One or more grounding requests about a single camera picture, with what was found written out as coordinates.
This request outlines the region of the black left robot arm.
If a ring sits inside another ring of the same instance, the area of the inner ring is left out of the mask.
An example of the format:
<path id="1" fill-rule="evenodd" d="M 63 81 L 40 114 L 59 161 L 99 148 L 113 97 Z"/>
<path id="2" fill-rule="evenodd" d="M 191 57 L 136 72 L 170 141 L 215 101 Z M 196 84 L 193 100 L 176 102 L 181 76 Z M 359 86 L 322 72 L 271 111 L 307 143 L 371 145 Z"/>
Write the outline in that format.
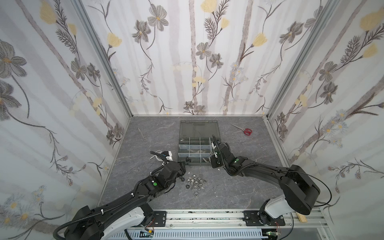
<path id="1" fill-rule="evenodd" d="M 185 166 L 179 162 L 163 164 L 138 181 L 130 193 L 92 210 L 88 206 L 81 208 L 72 221 L 54 230 L 53 237 L 56 240 L 106 240 L 126 228 L 145 226 L 154 217 L 148 203 L 169 192 L 177 178 L 185 173 Z"/>

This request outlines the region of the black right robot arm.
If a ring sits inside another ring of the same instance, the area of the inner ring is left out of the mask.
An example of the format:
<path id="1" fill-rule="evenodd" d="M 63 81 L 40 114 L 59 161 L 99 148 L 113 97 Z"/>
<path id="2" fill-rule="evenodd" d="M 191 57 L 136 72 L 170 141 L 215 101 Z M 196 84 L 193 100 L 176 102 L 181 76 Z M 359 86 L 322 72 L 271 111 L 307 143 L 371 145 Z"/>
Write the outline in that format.
<path id="1" fill-rule="evenodd" d="M 313 181 L 314 177 L 297 166 L 275 167 L 236 157 L 229 145 L 214 141 L 211 143 L 213 154 L 210 157 L 213 168 L 223 167 L 232 177 L 250 177 L 273 184 L 283 191 L 283 195 L 266 200 L 257 213 L 257 221 L 262 225 L 275 222 L 284 214 L 299 213 L 308 216 L 316 205 L 321 193 Z"/>

